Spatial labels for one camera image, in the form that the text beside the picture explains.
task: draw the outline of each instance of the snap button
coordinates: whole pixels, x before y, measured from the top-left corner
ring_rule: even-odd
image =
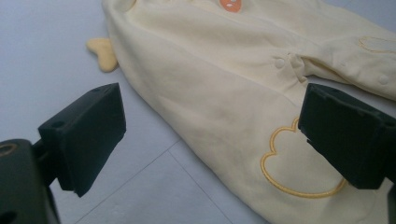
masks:
[[[285,66],[285,60],[284,59],[277,59],[275,61],[275,67],[276,68],[283,68]]]
[[[378,82],[381,83],[382,85],[387,85],[389,82],[389,77],[386,75],[382,75],[378,78]]]

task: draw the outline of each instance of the yellow ear-shaped tab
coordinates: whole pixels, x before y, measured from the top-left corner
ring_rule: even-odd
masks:
[[[109,73],[117,68],[118,62],[108,38],[95,38],[87,42],[89,51],[98,57],[99,67],[103,72]]]

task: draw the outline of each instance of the cream fabric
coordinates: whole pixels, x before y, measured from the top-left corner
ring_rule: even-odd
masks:
[[[389,181],[342,186],[292,126],[306,75],[396,100],[394,33],[317,0],[242,0],[238,13],[219,0],[103,6],[131,85],[253,210],[274,224],[387,223]]]

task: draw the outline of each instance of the white tabletop surface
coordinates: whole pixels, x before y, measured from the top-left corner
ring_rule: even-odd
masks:
[[[394,0],[326,2],[396,32]],[[120,69],[98,69],[85,42],[99,36],[107,36],[100,0],[0,1],[0,141],[34,143],[38,126],[79,96],[120,83],[127,133],[85,196],[52,183],[62,223],[267,223],[221,184]],[[396,118],[394,102],[329,85]]]

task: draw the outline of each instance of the yellow embroidered outline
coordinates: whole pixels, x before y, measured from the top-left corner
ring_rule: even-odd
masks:
[[[363,43],[364,40],[368,40],[369,38],[378,39],[378,40],[384,40],[384,41],[388,41],[388,42],[395,42],[395,43],[396,43],[396,40],[387,40],[387,39],[382,39],[382,38],[372,37],[372,36],[366,35],[366,36],[364,36],[364,37],[359,38],[359,46],[360,46],[361,48],[363,48],[363,49],[367,49],[367,50],[371,51],[372,53],[396,53],[396,51],[394,51],[394,50],[369,49],[369,48],[366,46],[366,44]]]
[[[265,168],[265,160],[271,156],[275,156],[276,153],[276,148],[275,148],[275,139],[276,136],[283,131],[290,131],[290,132],[294,132],[296,133],[297,130],[297,124],[298,124],[299,118],[296,118],[291,127],[280,127],[277,130],[275,130],[273,132],[273,134],[271,135],[271,139],[270,139],[270,149],[271,152],[267,152],[262,156],[261,159],[261,167],[262,167],[262,173],[264,174],[265,178],[267,178],[267,180],[274,185],[277,189],[282,190],[285,193],[297,196],[297,197],[301,197],[301,198],[307,198],[307,199],[319,199],[319,198],[326,198],[326,197],[330,197],[333,196],[334,194],[336,194],[338,191],[340,191],[347,183],[347,181],[343,178],[340,183],[334,188],[331,189],[329,191],[325,191],[325,192],[320,192],[320,193],[306,193],[306,192],[299,192],[296,191],[294,189],[288,189],[286,187],[284,187],[283,185],[279,184],[276,180],[274,180],[270,174],[268,173],[267,169]]]

